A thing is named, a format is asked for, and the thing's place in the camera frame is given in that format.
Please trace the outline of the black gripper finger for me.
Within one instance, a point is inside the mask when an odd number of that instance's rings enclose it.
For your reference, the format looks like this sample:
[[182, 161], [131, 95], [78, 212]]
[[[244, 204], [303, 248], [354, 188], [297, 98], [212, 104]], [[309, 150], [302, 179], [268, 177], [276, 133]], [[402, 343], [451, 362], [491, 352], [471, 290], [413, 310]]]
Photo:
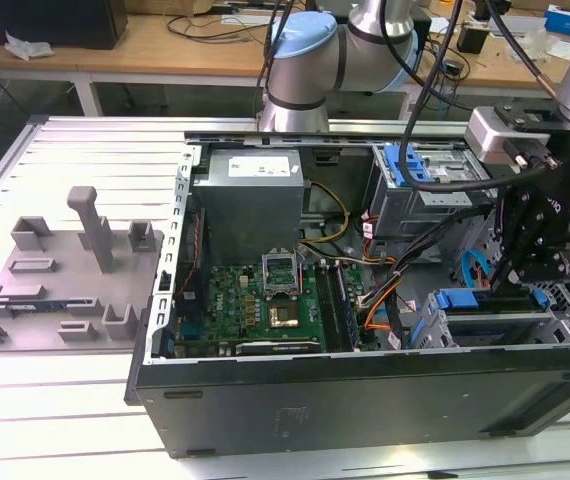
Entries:
[[540, 188], [499, 189], [495, 232], [501, 258], [490, 280], [493, 294], [512, 296], [520, 284], [544, 279], [547, 258], [538, 241], [544, 241], [546, 210]]
[[539, 248], [512, 260], [508, 266], [508, 283], [570, 283], [570, 248]]

